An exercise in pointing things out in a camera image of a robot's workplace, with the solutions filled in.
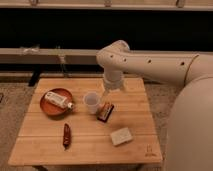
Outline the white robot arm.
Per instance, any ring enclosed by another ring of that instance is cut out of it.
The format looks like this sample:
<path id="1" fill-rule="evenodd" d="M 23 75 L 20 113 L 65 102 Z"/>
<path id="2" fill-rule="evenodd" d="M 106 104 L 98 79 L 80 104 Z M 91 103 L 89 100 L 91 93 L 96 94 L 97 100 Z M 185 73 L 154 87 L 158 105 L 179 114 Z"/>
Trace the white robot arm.
<path id="1" fill-rule="evenodd" d="M 168 121 L 163 171 L 213 171 L 213 54 L 135 53 L 118 40 L 96 59 L 107 89 L 122 87 L 125 72 L 180 86 Z"/>

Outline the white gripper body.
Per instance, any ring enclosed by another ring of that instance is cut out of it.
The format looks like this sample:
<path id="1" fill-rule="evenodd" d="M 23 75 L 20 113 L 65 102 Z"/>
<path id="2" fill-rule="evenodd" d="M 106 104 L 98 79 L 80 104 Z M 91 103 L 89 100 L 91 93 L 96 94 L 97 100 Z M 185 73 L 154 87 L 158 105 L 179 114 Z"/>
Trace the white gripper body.
<path id="1" fill-rule="evenodd" d="M 124 75 L 122 71 L 105 70 L 103 74 L 103 85 L 106 90 L 120 89 L 124 83 Z"/>

